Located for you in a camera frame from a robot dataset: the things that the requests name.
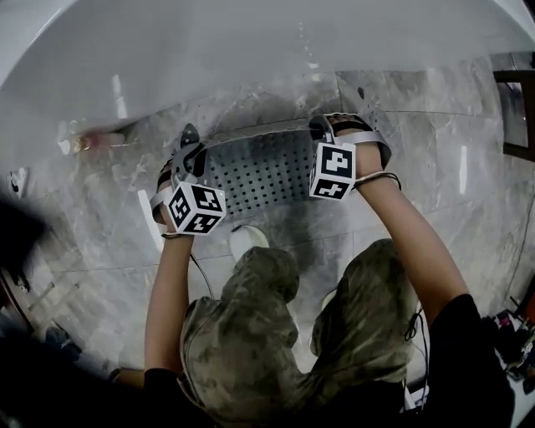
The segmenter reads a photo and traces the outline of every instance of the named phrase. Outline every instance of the black t-shirt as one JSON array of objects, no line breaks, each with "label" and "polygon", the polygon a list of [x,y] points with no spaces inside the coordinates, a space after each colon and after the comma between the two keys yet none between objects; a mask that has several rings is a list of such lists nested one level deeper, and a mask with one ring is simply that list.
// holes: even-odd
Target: black t-shirt
[{"label": "black t-shirt", "polygon": [[[400,414],[401,384],[373,382],[343,391],[313,414],[295,415],[278,425],[377,425],[385,421],[422,426],[509,426],[514,394],[507,382],[473,298],[452,300],[431,325],[430,393],[418,415]],[[145,374],[150,413],[162,425],[181,420],[195,426],[213,422],[182,393],[176,374],[151,369]]]}]

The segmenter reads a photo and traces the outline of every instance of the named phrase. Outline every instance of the leg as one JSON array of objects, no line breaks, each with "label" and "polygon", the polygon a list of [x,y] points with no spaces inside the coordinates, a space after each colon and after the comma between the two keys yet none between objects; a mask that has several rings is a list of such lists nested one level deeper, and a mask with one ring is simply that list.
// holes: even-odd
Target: leg
[{"label": "leg", "polygon": [[293,408],[302,379],[291,348],[298,331],[286,308],[298,291],[284,251],[246,252],[222,291],[186,315],[182,362],[194,398],[223,425],[270,421]]},{"label": "leg", "polygon": [[311,348],[322,381],[317,405],[340,390],[405,378],[411,344],[405,341],[415,294],[390,239],[374,242],[346,268],[337,293],[318,316]]}]

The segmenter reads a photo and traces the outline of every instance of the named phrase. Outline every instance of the forearm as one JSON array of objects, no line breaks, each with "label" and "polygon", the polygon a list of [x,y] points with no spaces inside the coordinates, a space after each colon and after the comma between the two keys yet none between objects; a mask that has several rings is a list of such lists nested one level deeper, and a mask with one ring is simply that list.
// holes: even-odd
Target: forearm
[{"label": "forearm", "polygon": [[431,324],[455,297],[468,293],[459,269],[442,240],[388,179],[360,187],[360,193],[385,224],[412,286]]},{"label": "forearm", "polygon": [[189,303],[187,269],[193,237],[166,240],[150,296],[145,328],[145,370],[180,373],[180,338]]}]

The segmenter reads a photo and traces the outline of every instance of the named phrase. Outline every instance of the person's left arm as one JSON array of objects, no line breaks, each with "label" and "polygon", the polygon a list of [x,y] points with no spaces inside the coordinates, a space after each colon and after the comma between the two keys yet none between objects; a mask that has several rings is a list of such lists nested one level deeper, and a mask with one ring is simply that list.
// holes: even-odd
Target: person's left arm
[{"label": "person's left arm", "polygon": [[192,245],[193,237],[169,239],[164,244],[145,327],[145,371],[182,371],[180,342],[189,303],[187,269]]}]

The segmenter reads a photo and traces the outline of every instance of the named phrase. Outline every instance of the bottle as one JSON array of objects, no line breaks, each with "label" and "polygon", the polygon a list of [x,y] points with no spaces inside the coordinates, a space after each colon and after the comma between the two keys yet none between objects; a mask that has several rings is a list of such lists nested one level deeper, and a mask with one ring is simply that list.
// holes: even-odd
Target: bottle
[{"label": "bottle", "polygon": [[125,136],[119,133],[95,132],[78,137],[74,142],[74,153],[95,147],[116,147],[125,143]]}]

